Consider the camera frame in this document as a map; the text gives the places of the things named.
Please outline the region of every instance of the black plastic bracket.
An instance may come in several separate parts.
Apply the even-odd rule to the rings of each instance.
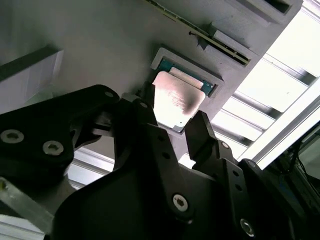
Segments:
[[[207,114],[198,111],[186,125],[185,136],[190,158],[195,161],[192,169],[220,183],[226,209],[229,209],[226,220],[231,220],[234,234],[244,238],[255,236],[254,215],[243,171],[235,164],[231,148],[215,137]],[[244,222],[250,224],[252,233],[245,233]]]
[[[152,204],[160,203],[160,212],[167,213],[171,219],[191,223],[193,206],[188,202],[187,187],[167,131],[158,127],[153,108],[147,102],[139,98],[133,102],[121,101],[130,106],[127,114],[115,121],[115,168],[125,165],[139,168],[144,197],[153,198]],[[187,208],[175,205],[175,195],[186,200],[178,199],[178,202]]]
[[[74,150],[100,138],[89,129],[93,117],[118,101],[112,89],[95,85],[0,115],[0,176],[41,185],[61,180]],[[21,141],[8,143],[16,136],[4,136],[6,130],[21,133]],[[61,152],[46,153],[48,141],[60,143]]]

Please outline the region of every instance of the rounded hole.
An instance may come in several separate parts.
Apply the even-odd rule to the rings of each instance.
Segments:
[[[235,185],[235,188],[238,189],[240,192],[242,191],[242,188],[238,184]]]
[[[57,151],[59,149],[59,147],[56,144],[50,144],[48,146],[48,149]]]
[[[170,159],[170,155],[166,152],[163,152],[162,153],[162,156],[165,158],[165,159]]]
[[[236,171],[232,171],[233,172],[233,174],[235,175],[235,176],[237,176],[237,177],[239,177],[239,173],[237,173]]]
[[[158,136],[158,139],[163,142],[165,139],[162,136]]]
[[[18,139],[18,138],[19,138],[18,134],[16,134],[15,132],[8,133],[8,134],[6,135],[6,137],[7,137],[8,139]]]

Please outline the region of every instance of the screw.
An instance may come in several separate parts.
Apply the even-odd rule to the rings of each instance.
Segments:
[[[64,146],[58,141],[46,141],[42,149],[47,155],[59,156],[64,151]]]
[[[244,218],[242,218],[240,220],[240,225],[241,228],[243,229],[243,231],[251,238],[253,238],[255,236],[255,232],[254,229],[252,228],[252,226],[250,225],[250,223],[245,220]]]
[[[185,212],[188,210],[188,202],[187,200],[181,196],[180,194],[176,194],[173,196],[173,204],[180,212]]]
[[[22,132],[15,129],[8,129],[0,134],[0,138],[4,143],[17,144],[24,140],[25,136]]]
[[[248,160],[248,163],[250,164],[251,167],[255,168],[256,167],[256,163],[252,160]]]
[[[142,106],[142,107],[144,107],[144,108],[148,108],[148,105],[147,104],[145,104],[144,102],[140,102],[140,105]]]
[[[114,95],[109,91],[106,91],[104,94],[107,95],[109,98],[113,98],[114,97]]]
[[[224,141],[223,142],[221,142],[222,143],[222,146],[224,146],[226,149],[229,149],[230,147],[229,147],[229,145],[228,144],[226,144]]]

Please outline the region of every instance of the robotic arm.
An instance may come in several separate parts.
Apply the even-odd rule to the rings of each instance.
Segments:
[[[255,162],[234,160],[202,111],[184,129],[196,163],[180,165],[152,93],[120,99],[95,85],[0,115],[0,199],[48,240],[318,239]],[[74,151],[101,136],[114,138],[113,172],[72,190]]]

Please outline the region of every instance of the cable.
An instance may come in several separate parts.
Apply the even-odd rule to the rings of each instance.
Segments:
[[[308,173],[307,173],[307,170],[306,170],[304,164],[301,162],[299,156],[297,156],[297,160],[298,160],[298,163],[300,164],[300,167],[301,167],[302,170],[304,171],[305,177],[306,177],[308,183],[310,184],[311,188],[315,191],[315,193],[318,195],[318,197],[320,197],[320,193],[319,193],[318,190],[315,188],[315,186],[312,184],[312,182],[311,182],[311,180],[310,180],[310,178],[309,178],[309,175],[308,175]]]

